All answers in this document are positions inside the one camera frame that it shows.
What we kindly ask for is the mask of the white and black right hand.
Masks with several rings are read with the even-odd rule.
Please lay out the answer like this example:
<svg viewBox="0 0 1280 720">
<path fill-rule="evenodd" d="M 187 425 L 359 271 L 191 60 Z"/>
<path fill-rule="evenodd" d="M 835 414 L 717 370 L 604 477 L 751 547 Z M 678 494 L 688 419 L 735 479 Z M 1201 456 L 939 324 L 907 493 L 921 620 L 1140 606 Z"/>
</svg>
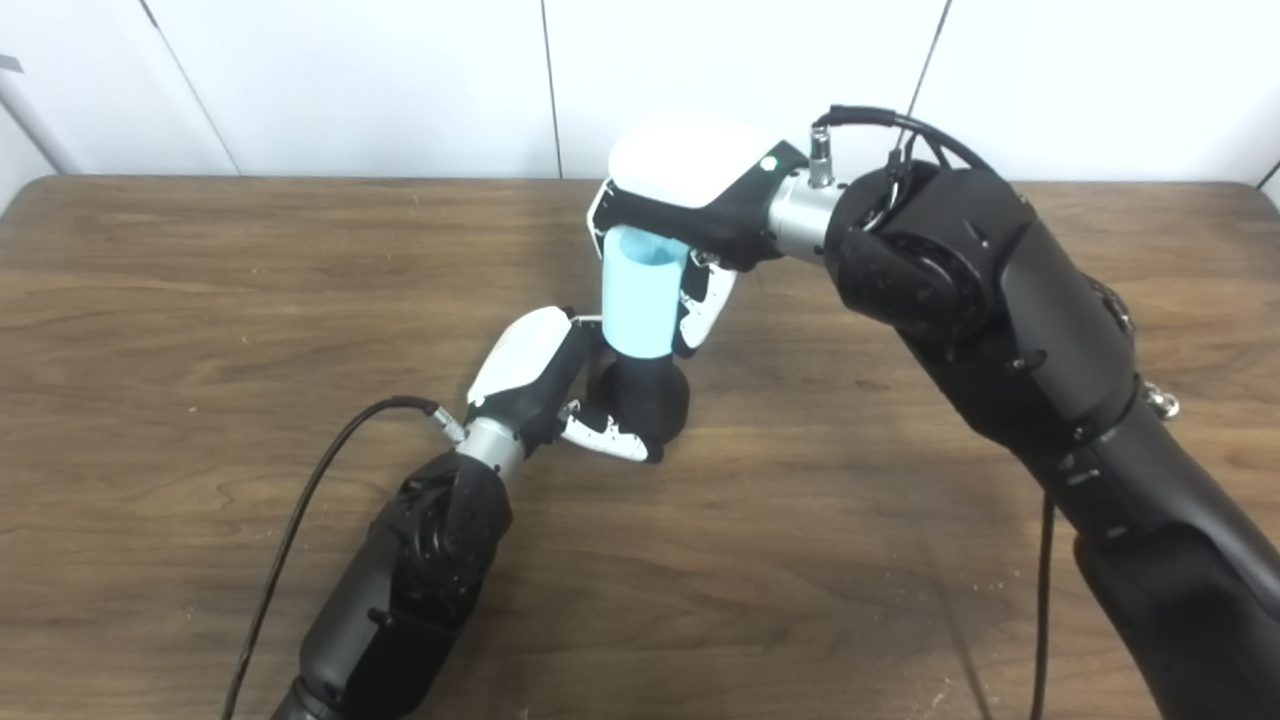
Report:
<svg viewBox="0 0 1280 720">
<path fill-rule="evenodd" d="M 599 258 L 617 225 L 684 246 L 676 356 L 703 346 L 739 274 L 782 256 L 769 237 L 769 208 L 808 165 L 783 138 L 696 113 L 645 119 L 614 142 L 585 215 L 588 233 Z"/>
</svg>

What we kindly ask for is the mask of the white and black left hand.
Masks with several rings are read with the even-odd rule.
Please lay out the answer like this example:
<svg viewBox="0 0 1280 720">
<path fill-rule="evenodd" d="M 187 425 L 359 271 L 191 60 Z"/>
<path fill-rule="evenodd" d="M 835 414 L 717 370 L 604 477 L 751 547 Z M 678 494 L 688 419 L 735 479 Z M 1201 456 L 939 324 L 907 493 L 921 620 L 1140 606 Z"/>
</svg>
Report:
<svg viewBox="0 0 1280 720">
<path fill-rule="evenodd" d="M 660 445 L 617 416 L 571 398 L 594 351 L 604 347 L 602 319 L 544 306 L 512 322 L 470 386 L 463 456 L 509 480 L 543 445 L 567 441 L 632 462 L 659 462 Z"/>
</svg>

